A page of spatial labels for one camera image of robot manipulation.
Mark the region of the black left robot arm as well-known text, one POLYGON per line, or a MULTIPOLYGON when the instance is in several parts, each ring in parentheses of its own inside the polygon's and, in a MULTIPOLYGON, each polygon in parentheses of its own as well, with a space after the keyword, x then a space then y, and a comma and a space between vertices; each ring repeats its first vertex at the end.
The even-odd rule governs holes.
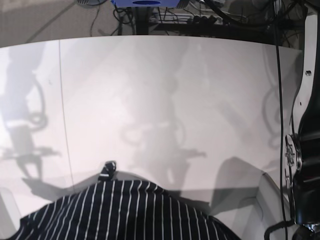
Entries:
POLYGON ((291 133, 281 135, 280 156, 287 168, 280 169, 286 182, 290 218, 268 227, 271 233, 293 225, 294 240, 320 238, 320 2, 300 0, 304 20, 304 53, 301 83, 290 116, 291 133))

